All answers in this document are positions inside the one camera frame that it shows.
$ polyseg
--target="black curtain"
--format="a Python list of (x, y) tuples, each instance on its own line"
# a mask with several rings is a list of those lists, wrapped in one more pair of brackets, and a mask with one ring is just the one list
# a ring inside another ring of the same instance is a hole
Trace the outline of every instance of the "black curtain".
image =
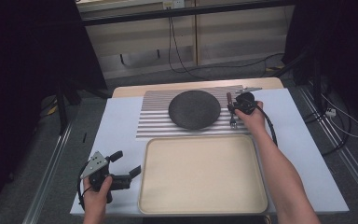
[(0, 0), (0, 191), (62, 79), (106, 88), (75, 1)]
[(316, 58), (321, 75), (358, 111), (358, 1), (299, 1), (282, 61), (290, 63), (303, 52), (308, 57), (294, 69), (296, 83), (313, 76)]

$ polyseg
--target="wooden table edge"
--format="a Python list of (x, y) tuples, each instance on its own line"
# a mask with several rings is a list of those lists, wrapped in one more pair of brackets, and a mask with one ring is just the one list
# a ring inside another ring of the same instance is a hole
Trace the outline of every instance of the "wooden table edge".
[(112, 98), (144, 96), (147, 91), (191, 90), (197, 88), (212, 88), (235, 85), (242, 85), (243, 87), (261, 87), (263, 90), (283, 89), (283, 84), (277, 77), (261, 77), (117, 87), (112, 94)]

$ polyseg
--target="white tablecloth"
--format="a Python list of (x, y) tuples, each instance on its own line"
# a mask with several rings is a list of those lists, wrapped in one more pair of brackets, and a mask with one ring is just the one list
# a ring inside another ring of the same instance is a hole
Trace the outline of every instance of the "white tablecloth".
[[(289, 91), (262, 90), (254, 91), (254, 95), (256, 100), (264, 102), (264, 110), (274, 125), (279, 148), (300, 174), (316, 213), (349, 211)], [(122, 150), (123, 158), (109, 167), (115, 175), (127, 174), (134, 167), (143, 165), (147, 141), (135, 139), (142, 102), (143, 97), (112, 98), (107, 101), (90, 155), (100, 151), (108, 156)], [(108, 216), (144, 216), (138, 208), (141, 178), (141, 175), (135, 177), (130, 189), (112, 191), (113, 202), (106, 206)], [(275, 207), (268, 192), (267, 195), (268, 208), (265, 213), (274, 214)], [(84, 214), (77, 196), (70, 213)]]

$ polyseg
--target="gray carpet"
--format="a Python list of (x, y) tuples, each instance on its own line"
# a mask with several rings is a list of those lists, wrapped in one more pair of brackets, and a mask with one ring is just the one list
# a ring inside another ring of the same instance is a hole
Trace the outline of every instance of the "gray carpet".
[[(280, 65), (280, 57), (274, 57), (267, 61), (267, 66)], [(236, 62), (225, 63), (224, 65), (240, 65), (256, 62)], [(269, 76), (265, 72), (265, 65), (258, 63), (253, 66), (236, 68), (207, 68), (195, 70), (191, 73), (195, 76), (208, 79), (232, 79)], [(178, 74), (172, 71), (158, 72), (154, 74), (142, 75), (139, 77), (121, 77), (114, 80), (107, 80), (109, 91), (112, 92), (118, 86), (144, 85), (169, 82), (188, 82), (199, 81), (187, 74)], [(311, 113), (308, 106), (304, 103), (299, 89), (294, 85), (290, 74), (285, 76), (283, 84), (291, 92), (294, 101), (300, 111), (305, 116)], [(83, 101), (81, 105), (68, 105), (66, 108), (70, 118), (76, 115), (72, 132), (70, 133), (67, 146), (62, 153), (57, 172), (52, 179), (48, 190), (48, 197), (44, 203), (41, 215), (37, 223), (81, 223), (81, 217), (73, 217), (69, 214), (74, 197), (76, 196), (76, 176), (79, 168), (88, 159), (93, 144), (93, 139), (98, 131), (100, 120), (105, 107), (105, 100), (93, 97), (87, 93), (81, 92)], [(340, 107), (343, 104), (339, 97), (332, 97)], [(317, 122), (308, 125), (310, 133), (314, 138), (318, 148), (322, 151), (328, 151), (333, 146), (321, 131)], [(39, 186), (42, 175), (46, 170), (52, 150), (55, 148), (58, 139), (60, 122), (58, 114), (42, 118), (34, 134), (33, 142), (29, 145), (28, 153), (23, 159), (21, 166), (15, 172), (15, 179), (8, 183), (0, 195), (0, 223), (22, 223), (25, 214)], [(353, 131), (358, 133), (358, 129), (353, 127)], [(358, 139), (350, 138), (347, 146), (351, 153), (358, 160)], [(337, 153), (325, 157), (327, 166), (330, 168), (337, 185), (346, 200), (350, 212), (344, 214), (320, 216), (322, 223), (358, 223), (358, 185), (354, 181), (350, 172), (346, 168)], [(110, 217), (105, 223), (183, 223), (189, 219), (183, 218), (153, 218), (142, 220), (138, 217)], [(211, 223), (209, 218), (199, 217), (190, 220), (194, 223)], [(244, 223), (243, 217), (220, 217), (214, 219), (219, 223)]]

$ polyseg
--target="right hand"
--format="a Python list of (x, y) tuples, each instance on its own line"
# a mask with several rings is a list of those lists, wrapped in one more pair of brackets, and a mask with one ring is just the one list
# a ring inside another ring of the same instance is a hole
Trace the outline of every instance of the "right hand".
[[(257, 105), (260, 108), (263, 108), (263, 102), (258, 101)], [(249, 131), (251, 131), (251, 133), (255, 134), (260, 131), (266, 130), (266, 122), (265, 122), (264, 115), (257, 108), (254, 110), (254, 112), (251, 115), (246, 115), (242, 113), (239, 109), (235, 110), (235, 114), (238, 116), (238, 118), (243, 120), (246, 127), (249, 129)]]

